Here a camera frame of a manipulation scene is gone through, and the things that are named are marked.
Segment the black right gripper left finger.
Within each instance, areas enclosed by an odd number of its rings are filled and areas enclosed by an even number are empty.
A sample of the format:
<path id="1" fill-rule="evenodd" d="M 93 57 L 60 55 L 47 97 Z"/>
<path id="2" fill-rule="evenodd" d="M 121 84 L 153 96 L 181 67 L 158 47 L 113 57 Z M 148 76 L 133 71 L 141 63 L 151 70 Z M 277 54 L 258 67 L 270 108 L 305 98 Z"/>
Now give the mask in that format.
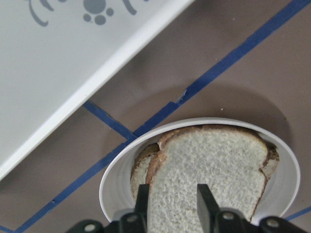
<path id="1" fill-rule="evenodd" d="M 134 212 L 142 215 L 142 217 L 145 220 L 147 219 L 149 189 L 150 189 L 149 184 L 139 185 L 136 198 L 136 205 L 134 208 Z"/>

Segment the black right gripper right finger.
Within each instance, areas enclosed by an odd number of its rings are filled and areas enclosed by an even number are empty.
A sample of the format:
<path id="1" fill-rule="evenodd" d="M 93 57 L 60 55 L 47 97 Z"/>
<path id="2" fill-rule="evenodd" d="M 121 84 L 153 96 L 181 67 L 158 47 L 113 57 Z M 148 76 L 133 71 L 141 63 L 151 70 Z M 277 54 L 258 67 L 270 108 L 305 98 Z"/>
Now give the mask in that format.
<path id="1" fill-rule="evenodd" d="M 197 214 L 202 227 L 214 227 L 220 208 L 207 184 L 197 185 Z"/>

